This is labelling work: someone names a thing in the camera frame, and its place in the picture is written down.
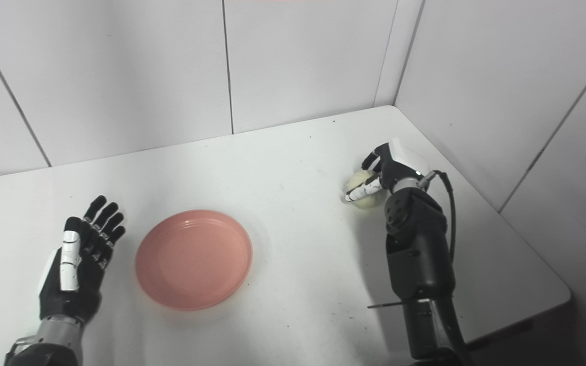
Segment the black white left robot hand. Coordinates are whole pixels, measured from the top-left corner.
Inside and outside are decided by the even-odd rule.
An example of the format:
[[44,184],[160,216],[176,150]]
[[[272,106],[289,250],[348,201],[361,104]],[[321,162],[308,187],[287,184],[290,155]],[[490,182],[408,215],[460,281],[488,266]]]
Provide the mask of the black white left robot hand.
[[96,315],[116,242],[125,234],[116,202],[100,195],[81,217],[67,218],[39,293],[39,318],[72,318],[84,326]]

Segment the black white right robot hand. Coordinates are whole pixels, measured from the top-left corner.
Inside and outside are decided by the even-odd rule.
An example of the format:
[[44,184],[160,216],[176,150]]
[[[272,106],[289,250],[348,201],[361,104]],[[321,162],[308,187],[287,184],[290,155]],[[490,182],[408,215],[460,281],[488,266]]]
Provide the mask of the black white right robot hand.
[[344,201],[360,201],[383,191],[393,194],[407,187],[426,191],[432,174],[426,160],[397,138],[374,148],[361,162],[361,171],[367,172],[368,177],[348,188]]

